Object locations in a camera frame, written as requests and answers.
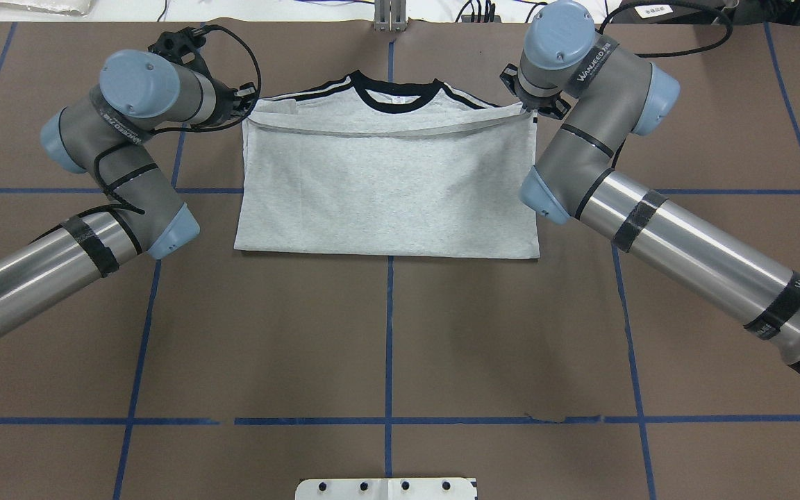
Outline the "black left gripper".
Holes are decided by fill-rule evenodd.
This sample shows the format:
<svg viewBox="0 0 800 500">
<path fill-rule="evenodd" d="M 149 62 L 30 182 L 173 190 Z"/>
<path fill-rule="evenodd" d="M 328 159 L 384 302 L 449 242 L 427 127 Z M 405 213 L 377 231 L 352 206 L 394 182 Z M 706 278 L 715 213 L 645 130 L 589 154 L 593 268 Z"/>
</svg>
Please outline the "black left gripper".
<svg viewBox="0 0 800 500">
<path fill-rule="evenodd" d="M 224 130 L 242 122 L 258 100 L 258 88 L 253 82 L 231 88 L 225 83 L 213 83 L 216 104 L 212 114 L 212 129 Z"/>
</svg>

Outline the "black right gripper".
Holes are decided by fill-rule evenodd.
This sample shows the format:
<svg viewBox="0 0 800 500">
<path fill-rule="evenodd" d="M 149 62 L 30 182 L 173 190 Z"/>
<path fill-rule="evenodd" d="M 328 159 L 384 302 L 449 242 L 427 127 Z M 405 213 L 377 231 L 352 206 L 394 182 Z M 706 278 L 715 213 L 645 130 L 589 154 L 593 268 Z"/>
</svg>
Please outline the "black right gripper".
<svg viewBox="0 0 800 500">
<path fill-rule="evenodd" d="M 508 64 L 499 74 L 499 79 L 512 94 L 518 98 L 525 111 L 534 111 L 540 116 L 564 120 L 572 109 L 572 105 L 562 98 L 562 91 L 559 88 L 552 88 L 547 91 L 547 95 L 537 96 L 530 94 L 524 88 L 518 87 L 518 67 Z"/>
</svg>

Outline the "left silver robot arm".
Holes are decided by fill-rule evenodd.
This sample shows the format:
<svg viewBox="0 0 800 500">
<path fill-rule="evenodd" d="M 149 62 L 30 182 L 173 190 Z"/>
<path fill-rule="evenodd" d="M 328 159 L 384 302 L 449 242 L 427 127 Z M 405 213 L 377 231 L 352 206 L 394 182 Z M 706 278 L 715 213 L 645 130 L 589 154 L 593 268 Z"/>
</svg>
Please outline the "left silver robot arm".
<svg viewBox="0 0 800 500">
<path fill-rule="evenodd" d="M 140 254 L 162 259 L 200 231 L 145 145 L 158 134 L 219 132 L 248 117 L 263 80 L 230 88 L 203 58 L 126 49 L 108 57 L 86 96 L 43 127 L 41 145 L 107 199 L 0 260 L 0 338 Z"/>
</svg>

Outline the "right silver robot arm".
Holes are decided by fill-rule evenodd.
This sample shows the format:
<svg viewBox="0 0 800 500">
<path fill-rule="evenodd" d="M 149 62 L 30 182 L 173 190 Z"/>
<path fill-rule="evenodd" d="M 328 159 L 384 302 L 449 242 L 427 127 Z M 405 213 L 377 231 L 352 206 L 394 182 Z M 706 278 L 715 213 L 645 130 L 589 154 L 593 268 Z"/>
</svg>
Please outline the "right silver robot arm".
<svg viewBox="0 0 800 500">
<path fill-rule="evenodd" d="M 525 183 L 542 222 L 584 225 L 800 374 L 800 125 L 774 26 L 604 26 L 553 1 L 524 28 L 513 92 L 565 116 Z"/>
</svg>

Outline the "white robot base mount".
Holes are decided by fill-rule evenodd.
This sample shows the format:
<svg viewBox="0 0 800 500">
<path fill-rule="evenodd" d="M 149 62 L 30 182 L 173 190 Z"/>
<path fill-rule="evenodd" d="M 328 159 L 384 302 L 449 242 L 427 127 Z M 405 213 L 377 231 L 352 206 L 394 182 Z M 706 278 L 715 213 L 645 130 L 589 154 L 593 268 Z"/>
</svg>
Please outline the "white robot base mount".
<svg viewBox="0 0 800 500">
<path fill-rule="evenodd" d="M 475 478 L 312 478 L 299 482 L 295 499 L 477 499 Z"/>
</svg>

